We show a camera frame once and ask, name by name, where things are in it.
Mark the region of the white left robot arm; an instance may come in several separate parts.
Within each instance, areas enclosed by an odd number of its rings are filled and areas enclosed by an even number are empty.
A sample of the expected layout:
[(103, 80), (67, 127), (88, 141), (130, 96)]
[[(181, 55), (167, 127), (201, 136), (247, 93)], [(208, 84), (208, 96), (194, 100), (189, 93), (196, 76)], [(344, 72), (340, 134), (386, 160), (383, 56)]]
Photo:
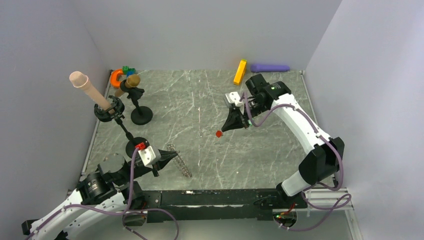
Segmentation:
[(106, 216), (140, 213), (153, 197), (144, 193), (135, 179), (148, 173), (157, 177), (158, 171), (178, 156), (175, 150), (151, 147), (143, 152), (155, 160), (153, 167), (144, 166), (138, 154), (135, 160), (118, 153), (107, 155), (58, 207), (40, 219), (24, 221), (23, 235), (28, 240), (69, 240)]

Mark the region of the metal disc with keyrings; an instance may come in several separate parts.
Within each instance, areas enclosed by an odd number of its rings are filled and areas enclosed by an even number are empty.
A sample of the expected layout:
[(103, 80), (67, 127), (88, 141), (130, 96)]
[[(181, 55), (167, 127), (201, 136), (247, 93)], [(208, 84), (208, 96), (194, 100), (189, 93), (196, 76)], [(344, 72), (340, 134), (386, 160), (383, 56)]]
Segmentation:
[(180, 156), (180, 152), (178, 150), (176, 150), (176, 146), (174, 144), (168, 144), (167, 150), (170, 151), (170, 152), (174, 151), (174, 152), (177, 153), (177, 155), (173, 158), (173, 162), (174, 162), (175, 166), (177, 167), (177, 169), (181, 172), (181, 174), (184, 177), (191, 178), (193, 175), (190, 172), (190, 170), (188, 169), (188, 166), (186, 165), (186, 163), (184, 162), (182, 157)]

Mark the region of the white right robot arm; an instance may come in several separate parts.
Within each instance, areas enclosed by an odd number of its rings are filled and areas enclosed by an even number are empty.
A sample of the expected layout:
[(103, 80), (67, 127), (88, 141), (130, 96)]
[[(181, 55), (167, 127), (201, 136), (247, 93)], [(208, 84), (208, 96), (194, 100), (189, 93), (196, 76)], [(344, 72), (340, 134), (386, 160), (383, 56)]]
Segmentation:
[(222, 132), (260, 127), (276, 114), (300, 142), (306, 156), (297, 171), (276, 186), (276, 203), (288, 208), (299, 193), (322, 184), (322, 180), (339, 173), (337, 191), (343, 182), (345, 144), (340, 137), (331, 137), (303, 110), (292, 91), (282, 81), (269, 83), (262, 74), (250, 77), (245, 83), (250, 96), (236, 91), (225, 94), (229, 112)]

